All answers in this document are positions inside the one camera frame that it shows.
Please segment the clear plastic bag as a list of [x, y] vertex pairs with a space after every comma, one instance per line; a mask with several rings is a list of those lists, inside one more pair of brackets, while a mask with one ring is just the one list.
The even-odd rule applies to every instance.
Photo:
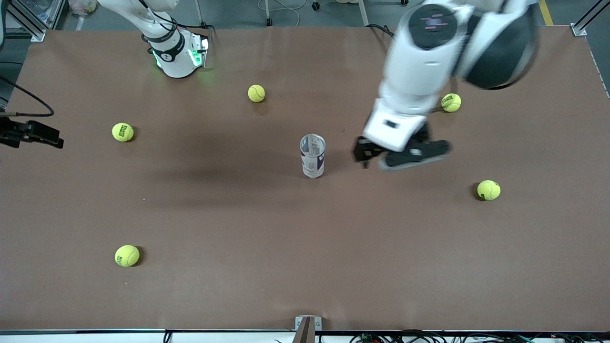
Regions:
[[88, 17], [98, 8], [98, 0], [67, 0], [72, 15]]

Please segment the wheeled chair base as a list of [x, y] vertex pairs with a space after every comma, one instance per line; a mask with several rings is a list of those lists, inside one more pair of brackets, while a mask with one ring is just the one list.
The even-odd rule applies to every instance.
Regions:
[[[338, 3], [342, 3], [342, 4], [359, 4], [360, 0], [334, 0]], [[409, 4], [409, 0], [399, 0], [400, 5], [401, 6], [407, 6]], [[319, 11], [320, 9], [320, 3], [319, 0], [312, 0], [312, 9], [314, 11]]]

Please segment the brown table mat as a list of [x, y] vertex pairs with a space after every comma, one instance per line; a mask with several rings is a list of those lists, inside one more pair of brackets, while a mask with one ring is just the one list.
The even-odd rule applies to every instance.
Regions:
[[351, 158], [377, 30], [218, 30], [184, 80], [136, 32], [48, 33], [18, 84], [65, 145], [0, 146], [0, 329], [610, 331], [610, 100], [586, 39], [540, 34], [518, 84], [431, 115], [445, 160], [388, 173]]

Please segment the aluminium frame profile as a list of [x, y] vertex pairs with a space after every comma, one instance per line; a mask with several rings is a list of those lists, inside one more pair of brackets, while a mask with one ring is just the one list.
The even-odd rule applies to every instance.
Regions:
[[586, 36], [586, 28], [597, 18], [605, 9], [610, 7], [610, 0], [597, 0], [595, 4], [582, 15], [577, 22], [571, 22], [571, 32], [574, 36]]
[[0, 37], [42, 42], [46, 31], [61, 28], [67, 0], [0, 0]]

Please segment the white blue tennis ball can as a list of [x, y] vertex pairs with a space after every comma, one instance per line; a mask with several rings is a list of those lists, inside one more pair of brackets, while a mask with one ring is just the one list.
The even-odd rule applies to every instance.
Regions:
[[303, 174], [311, 179], [322, 176], [325, 168], [326, 141], [317, 134], [305, 135], [299, 143]]

